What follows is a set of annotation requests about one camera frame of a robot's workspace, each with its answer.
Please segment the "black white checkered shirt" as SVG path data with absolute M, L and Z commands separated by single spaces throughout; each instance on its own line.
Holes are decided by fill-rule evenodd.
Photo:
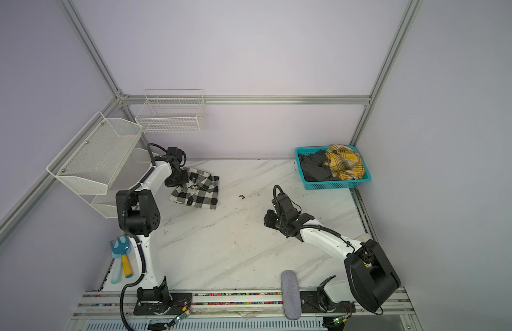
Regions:
M 219 196 L 219 176 L 195 168 L 185 168 L 188 181 L 176 187 L 169 200 L 176 204 L 216 210 Z

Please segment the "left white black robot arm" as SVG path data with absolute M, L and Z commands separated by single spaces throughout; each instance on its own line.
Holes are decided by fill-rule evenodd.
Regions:
M 136 288 L 136 315 L 177 316 L 189 313 L 192 295 L 173 297 L 166 277 L 155 270 L 155 254 L 152 252 L 152 233 L 161 223 L 161 213 L 155 197 L 162 187 L 177 187 L 187 182 L 188 173 L 183 169 L 186 154 L 177 147 L 163 148 L 155 143 L 147 145 L 150 167 L 134 186 L 116 194 L 116 210 L 120 229 L 126 234 L 137 251 L 141 268 L 138 280 L 123 286 L 120 294 L 120 315 L 124 318 L 123 300 L 126 290 Z

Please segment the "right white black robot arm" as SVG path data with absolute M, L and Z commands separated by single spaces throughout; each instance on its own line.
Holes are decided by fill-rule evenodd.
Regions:
M 401 281 L 382 247 L 376 241 L 358 241 L 324 226 L 278 185 L 272 189 L 273 210 L 264 226 L 286 238 L 313 245 L 343 263 L 351 295 L 369 313 L 382 314 L 382 305 L 400 287 Z

